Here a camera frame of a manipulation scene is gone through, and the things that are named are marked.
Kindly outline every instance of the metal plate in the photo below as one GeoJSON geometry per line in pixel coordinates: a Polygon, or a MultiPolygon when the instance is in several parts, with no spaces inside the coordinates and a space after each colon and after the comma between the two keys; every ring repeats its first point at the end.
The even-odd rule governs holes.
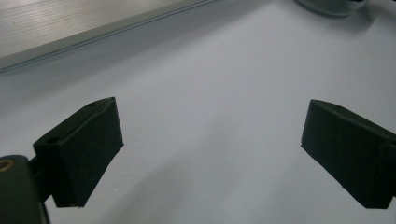
{"type": "Polygon", "coordinates": [[[0,0],[0,72],[208,0],[0,0]]]}

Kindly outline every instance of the white table surface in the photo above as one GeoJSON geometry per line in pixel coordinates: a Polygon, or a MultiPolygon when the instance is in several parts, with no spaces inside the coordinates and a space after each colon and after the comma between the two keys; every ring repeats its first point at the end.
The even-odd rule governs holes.
{"type": "Polygon", "coordinates": [[[1,155],[118,102],[125,146],[54,224],[395,223],[302,148],[310,99],[396,132],[396,4],[344,19],[290,0],[220,0],[0,74],[1,155]]]}

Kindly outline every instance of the black rubber pad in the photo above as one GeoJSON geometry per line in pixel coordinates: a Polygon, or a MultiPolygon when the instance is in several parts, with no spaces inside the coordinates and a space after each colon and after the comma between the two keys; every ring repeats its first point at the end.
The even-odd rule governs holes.
{"type": "Polygon", "coordinates": [[[84,206],[122,148],[115,98],[81,108],[34,143],[58,207],[84,206]]]}
{"type": "Polygon", "coordinates": [[[396,135],[339,106],[312,100],[302,147],[366,208],[388,208],[396,135]]]}

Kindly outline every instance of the white surface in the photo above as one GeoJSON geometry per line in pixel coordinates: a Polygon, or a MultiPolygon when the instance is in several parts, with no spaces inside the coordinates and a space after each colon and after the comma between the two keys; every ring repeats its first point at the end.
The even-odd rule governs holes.
{"type": "Polygon", "coordinates": [[[0,75],[1,154],[116,96],[125,147],[66,223],[395,223],[301,148],[309,100],[396,132],[396,8],[322,18],[292,1],[217,1],[0,75]]]}
{"type": "Polygon", "coordinates": [[[205,0],[0,0],[0,71],[205,0]]]}

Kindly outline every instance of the gray object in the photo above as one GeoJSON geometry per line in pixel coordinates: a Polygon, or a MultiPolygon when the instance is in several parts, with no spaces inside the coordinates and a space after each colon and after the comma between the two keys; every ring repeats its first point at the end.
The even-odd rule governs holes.
{"type": "Polygon", "coordinates": [[[211,1],[0,1],[0,72],[211,1]]]}
{"type": "Polygon", "coordinates": [[[363,7],[368,0],[297,0],[297,2],[322,15],[345,17],[363,7]]]}

